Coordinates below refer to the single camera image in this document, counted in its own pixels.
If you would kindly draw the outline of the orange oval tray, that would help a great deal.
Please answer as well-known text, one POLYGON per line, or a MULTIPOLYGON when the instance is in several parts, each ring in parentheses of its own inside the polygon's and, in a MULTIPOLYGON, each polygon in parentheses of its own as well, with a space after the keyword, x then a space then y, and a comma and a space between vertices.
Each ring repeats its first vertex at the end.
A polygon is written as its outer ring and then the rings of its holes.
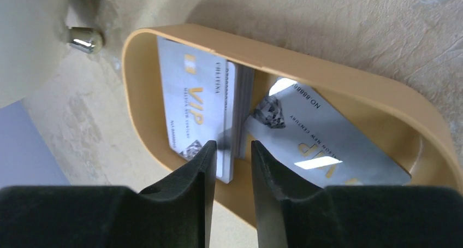
POLYGON ((184 164, 168 144, 157 37, 161 36, 254 68, 252 103, 278 76, 316 89, 386 154, 414 185, 462 191, 449 127, 438 110, 407 85, 216 29, 181 24, 132 32, 122 48, 122 73, 133 126, 154 159, 170 170, 184 164))

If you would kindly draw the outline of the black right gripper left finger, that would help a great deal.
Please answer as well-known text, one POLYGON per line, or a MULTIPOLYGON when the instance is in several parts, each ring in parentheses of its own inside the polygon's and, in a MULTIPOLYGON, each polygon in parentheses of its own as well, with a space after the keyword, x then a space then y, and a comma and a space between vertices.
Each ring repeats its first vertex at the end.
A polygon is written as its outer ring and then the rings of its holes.
POLYGON ((1 247, 208 247, 217 144, 135 192, 125 186, 1 190, 1 247))

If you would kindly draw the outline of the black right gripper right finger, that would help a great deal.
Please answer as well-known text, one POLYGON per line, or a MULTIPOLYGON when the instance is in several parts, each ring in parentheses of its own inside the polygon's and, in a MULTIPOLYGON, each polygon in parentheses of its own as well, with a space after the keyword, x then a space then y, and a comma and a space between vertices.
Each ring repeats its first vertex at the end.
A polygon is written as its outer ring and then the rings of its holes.
POLYGON ((251 143, 260 247, 462 247, 462 195, 436 186, 320 188, 251 143))

